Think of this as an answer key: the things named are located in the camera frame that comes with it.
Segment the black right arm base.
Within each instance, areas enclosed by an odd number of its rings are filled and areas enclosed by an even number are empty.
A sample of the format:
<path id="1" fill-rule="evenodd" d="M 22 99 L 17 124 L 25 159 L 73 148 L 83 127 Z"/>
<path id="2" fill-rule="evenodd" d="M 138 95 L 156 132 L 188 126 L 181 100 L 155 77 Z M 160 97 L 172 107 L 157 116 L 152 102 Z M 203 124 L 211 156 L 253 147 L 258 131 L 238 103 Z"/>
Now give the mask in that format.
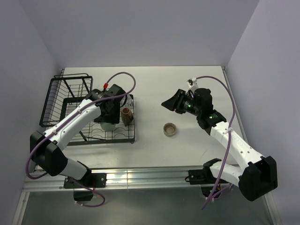
<path id="1" fill-rule="evenodd" d="M 185 182 L 190 185 L 214 184 L 217 179 L 212 175 L 210 167 L 217 162 L 221 162 L 221 159 L 215 158 L 206 162 L 202 169 L 189 170 Z"/>

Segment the aluminium mounting rail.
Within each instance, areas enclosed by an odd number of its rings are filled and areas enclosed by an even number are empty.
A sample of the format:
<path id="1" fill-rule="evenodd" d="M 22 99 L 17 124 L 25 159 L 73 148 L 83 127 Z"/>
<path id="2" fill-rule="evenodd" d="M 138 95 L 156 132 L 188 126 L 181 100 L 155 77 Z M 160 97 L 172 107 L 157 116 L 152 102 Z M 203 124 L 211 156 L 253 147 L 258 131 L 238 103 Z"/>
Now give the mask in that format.
<path id="1" fill-rule="evenodd" d="M 175 167 L 145 167 L 145 168 L 112 168 L 93 170 L 93 173 L 105 173 L 105 187 L 96 187 L 96 190 L 120 189 L 151 189 L 151 188 L 185 188 L 191 187 L 186 182 L 189 170 L 200 170 L 202 166 L 175 166 Z M 23 192 L 53 192 L 53 191 L 84 191 L 79 186 L 65 188 L 66 177 L 46 175 L 38 180 L 25 179 Z"/>

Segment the light green cup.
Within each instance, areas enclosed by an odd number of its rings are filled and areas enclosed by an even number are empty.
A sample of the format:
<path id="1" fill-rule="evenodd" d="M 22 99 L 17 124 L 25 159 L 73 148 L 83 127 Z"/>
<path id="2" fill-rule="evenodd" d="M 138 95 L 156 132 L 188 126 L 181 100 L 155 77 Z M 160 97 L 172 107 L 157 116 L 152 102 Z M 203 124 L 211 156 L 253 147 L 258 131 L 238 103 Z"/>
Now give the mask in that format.
<path id="1" fill-rule="evenodd" d="M 107 122 L 101 122 L 100 123 L 101 129 L 105 132 L 111 132 L 115 129 L 115 124 L 107 123 Z"/>

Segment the brown mug black inside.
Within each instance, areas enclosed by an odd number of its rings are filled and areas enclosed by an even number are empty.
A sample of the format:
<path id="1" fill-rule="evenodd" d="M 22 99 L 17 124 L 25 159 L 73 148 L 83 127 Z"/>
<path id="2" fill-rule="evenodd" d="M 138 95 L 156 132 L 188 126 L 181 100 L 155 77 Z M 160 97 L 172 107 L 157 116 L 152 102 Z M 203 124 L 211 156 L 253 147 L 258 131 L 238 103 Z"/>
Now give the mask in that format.
<path id="1" fill-rule="evenodd" d="M 121 111 L 121 119 L 124 126 L 127 127 L 134 119 L 132 111 L 127 107 L 123 108 Z"/>

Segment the beige speckled cup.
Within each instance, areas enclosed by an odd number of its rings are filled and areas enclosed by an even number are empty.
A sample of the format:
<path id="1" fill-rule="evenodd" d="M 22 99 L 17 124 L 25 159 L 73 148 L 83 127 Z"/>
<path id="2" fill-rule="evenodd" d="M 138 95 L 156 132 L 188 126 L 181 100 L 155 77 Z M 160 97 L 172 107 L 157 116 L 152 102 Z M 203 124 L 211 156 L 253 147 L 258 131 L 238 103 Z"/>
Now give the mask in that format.
<path id="1" fill-rule="evenodd" d="M 167 137 L 174 136 L 176 134 L 176 130 L 177 130 L 176 125 L 170 122 L 164 124 L 163 126 L 164 135 Z"/>

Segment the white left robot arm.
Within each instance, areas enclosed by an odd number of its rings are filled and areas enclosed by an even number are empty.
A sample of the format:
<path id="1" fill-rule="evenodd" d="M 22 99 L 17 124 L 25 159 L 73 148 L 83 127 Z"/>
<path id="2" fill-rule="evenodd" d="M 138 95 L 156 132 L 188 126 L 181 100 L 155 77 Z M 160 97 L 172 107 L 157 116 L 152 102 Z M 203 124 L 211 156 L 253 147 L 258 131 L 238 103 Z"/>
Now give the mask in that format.
<path id="1" fill-rule="evenodd" d="M 91 183 L 91 170 L 67 158 L 63 150 L 89 122 L 111 114 L 125 94 L 116 84 L 106 91 L 92 90 L 58 124 L 44 133 L 36 131 L 30 136 L 30 159 L 51 176 L 68 176 L 80 187 L 88 186 Z"/>

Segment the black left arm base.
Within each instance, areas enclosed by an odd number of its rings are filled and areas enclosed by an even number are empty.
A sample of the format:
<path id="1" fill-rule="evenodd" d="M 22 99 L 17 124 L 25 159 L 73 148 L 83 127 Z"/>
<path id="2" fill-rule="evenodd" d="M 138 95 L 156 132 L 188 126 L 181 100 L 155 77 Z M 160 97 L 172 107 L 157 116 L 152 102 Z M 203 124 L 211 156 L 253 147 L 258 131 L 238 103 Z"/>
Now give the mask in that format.
<path id="1" fill-rule="evenodd" d="M 88 188 L 104 188 L 106 186 L 106 177 L 107 174 L 105 172 L 93 172 L 92 170 L 88 170 L 80 180 L 75 181 Z M 63 187 L 65 189 L 81 188 L 77 183 L 70 178 L 66 178 Z"/>

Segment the black box under rail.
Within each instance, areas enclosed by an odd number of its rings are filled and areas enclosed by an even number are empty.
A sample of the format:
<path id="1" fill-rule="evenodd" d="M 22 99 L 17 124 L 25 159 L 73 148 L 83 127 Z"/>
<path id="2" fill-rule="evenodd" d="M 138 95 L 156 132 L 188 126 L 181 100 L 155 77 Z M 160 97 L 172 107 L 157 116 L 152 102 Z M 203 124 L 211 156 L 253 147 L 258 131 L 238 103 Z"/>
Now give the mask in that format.
<path id="1" fill-rule="evenodd" d="M 73 199 L 77 202 L 89 202 L 94 194 L 91 191 L 74 191 Z"/>

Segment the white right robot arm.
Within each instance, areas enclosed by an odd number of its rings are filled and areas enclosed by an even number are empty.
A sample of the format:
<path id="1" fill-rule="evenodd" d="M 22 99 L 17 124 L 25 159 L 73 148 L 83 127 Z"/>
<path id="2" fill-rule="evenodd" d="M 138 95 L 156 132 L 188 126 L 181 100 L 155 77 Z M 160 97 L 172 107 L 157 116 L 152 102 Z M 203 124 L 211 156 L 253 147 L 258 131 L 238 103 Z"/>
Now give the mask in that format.
<path id="1" fill-rule="evenodd" d="M 277 163 L 271 156 L 265 157 L 248 145 L 233 129 L 226 118 L 213 108 L 209 89 L 198 88 L 190 97 L 179 89 L 173 97 L 161 104 L 178 114 L 196 116 L 198 125 L 236 160 L 237 166 L 223 164 L 219 158 L 212 159 L 200 170 L 190 170 L 186 181 L 191 185 L 231 183 L 239 188 L 243 196 L 254 201 L 278 187 Z"/>

